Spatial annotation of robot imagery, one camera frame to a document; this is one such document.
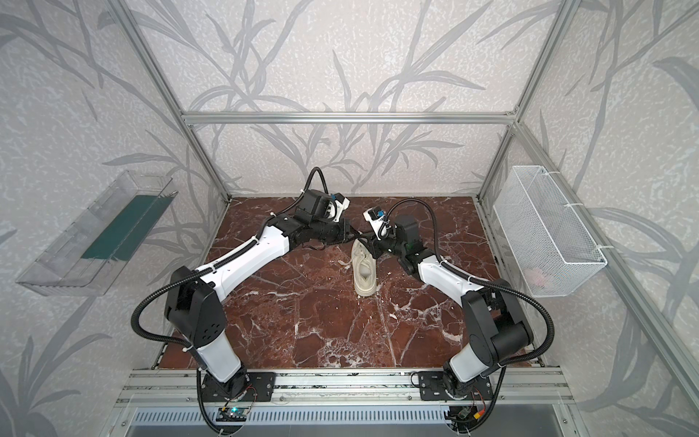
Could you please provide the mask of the cream white sneaker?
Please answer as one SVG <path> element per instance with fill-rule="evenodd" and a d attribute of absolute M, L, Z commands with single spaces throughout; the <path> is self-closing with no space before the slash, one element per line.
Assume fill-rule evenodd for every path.
<path fill-rule="evenodd" d="M 377 291 L 377 264 L 369 250 L 358 240 L 351 249 L 351 266 L 355 292 L 360 297 L 371 297 Z"/>

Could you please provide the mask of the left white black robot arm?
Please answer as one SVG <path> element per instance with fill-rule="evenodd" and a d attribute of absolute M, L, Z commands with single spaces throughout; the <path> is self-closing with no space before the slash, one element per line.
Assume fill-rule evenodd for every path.
<path fill-rule="evenodd" d="M 183 346 L 227 397 L 240 396 L 249 378 L 227 337 L 223 302 L 259 269 L 305 242 L 318 240 L 329 246 L 355 240 L 357 232 L 342 218 L 350 204 L 340 193 L 305 189 L 288 209 L 267 217 L 257 234 L 236 249 L 194 271 L 178 269 L 170 284 L 134 309 L 131 329 L 147 340 Z M 165 317 L 181 333 L 179 338 L 152 333 L 140 323 L 147 306 L 164 294 Z"/>

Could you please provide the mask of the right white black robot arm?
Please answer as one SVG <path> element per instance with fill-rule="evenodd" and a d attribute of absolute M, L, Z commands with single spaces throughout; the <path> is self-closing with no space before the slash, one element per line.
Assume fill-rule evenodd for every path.
<path fill-rule="evenodd" d="M 389 253 L 406 274 L 437 289 L 460 305 L 468 340 L 466 346 L 443 366 L 442 387 L 454 399 L 464 398 L 471 386 L 509 364 L 527 362 L 553 345 L 555 327 L 547 309 L 530 296 L 515 291 L 508 282 L 489 282 L 455 267 L 427 248 L 412 216 L 390 221 L 379 207 L 363 213 L 373 229 L 365 246 L 373 258 Z M 544 319 L 546 334 L 530 353 L 517 353 L 533 343 L 533 330 L 522 304 L 533 307 Z"/>

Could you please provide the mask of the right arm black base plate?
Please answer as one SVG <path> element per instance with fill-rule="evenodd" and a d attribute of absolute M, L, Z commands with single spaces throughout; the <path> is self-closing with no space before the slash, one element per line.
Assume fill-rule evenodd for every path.
<path fill-rule="evenodd" d="M 477 375 L 469 382 L 461 382 L 444 371 L 418 371 L 413 383 L 420 391 L 422 401 L 490 401 L 493 384 L 489 378 Z"/>

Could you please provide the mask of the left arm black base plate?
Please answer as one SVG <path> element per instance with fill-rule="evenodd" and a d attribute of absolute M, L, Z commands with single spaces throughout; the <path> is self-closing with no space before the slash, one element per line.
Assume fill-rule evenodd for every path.
<path fill-rule="evenodd" d="M 203 402 L 270 402 L 274 392 L 276 373 L 248 371 L 236 374 L 229 382 L 219 382 L 204 373 L 200 399 Z"/>

